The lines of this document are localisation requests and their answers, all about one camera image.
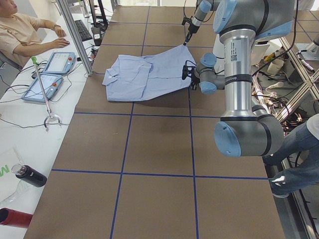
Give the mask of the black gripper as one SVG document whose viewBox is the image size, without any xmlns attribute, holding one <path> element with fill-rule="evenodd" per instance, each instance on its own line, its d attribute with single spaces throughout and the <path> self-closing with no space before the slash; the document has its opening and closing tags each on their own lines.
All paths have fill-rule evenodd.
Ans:
<svg viewBox="0 0 319 239">
<path fill-rule="evenodd" d="M 197 71 L 195 67 L 192 67 L 189 71 L 189 77 L 191 78 L 190 86 L 193 90 L 197 89 L 197 86 L 199 85 L 199 76 L 197 75 Z"/>
<path fill-rule="evenodd" d="M 185 42 L 183 43 L 183 46 L 186 46 L 187 43 L 190 41 L 193 34 L 197 33 L 198 26 L 190 24 L 188 27 L 188 34 L 185 37 Z"/>
</svg>

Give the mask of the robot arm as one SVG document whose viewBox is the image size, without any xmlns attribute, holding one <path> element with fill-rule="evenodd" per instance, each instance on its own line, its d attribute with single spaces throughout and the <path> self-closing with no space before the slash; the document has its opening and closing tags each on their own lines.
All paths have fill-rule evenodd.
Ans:
<svg viewBox="0 0 319 239">
<path fill-rule="evenodd" d="M 213 31 L 224 46 L 224 75 L 214 71 L 207 53 L 192 71 L 192 83 L 212 94 L 225 91 L 225 113 L 214 128 L 215 143 L 226 156 L 263 156 L 279 150 L 284 133 L 278 120 L 252 98 L 251 50 L 258 40 L 287 35 L 293 25 L 292 0 L 200 0 L 189 20 L 190 40 L 206 15 L 215 13 Z"/>
<path fill-rule="evenodd" d="M 193 34 L 196 34 L 202 25 L 205 22 L 205 18 L 210 11 L 216 11 L 220 0 L 197 0 L 196 1 L 196 9 L 194 12 L 194 16 L 187 17 L 185 11 L 183 10 L 183 21 L 182 25 L 186 23 L 189 24 L 188 33 L 185 37 L 185 41 L 183 43 L 184 46 L 190 41 Z"/>
</svg>

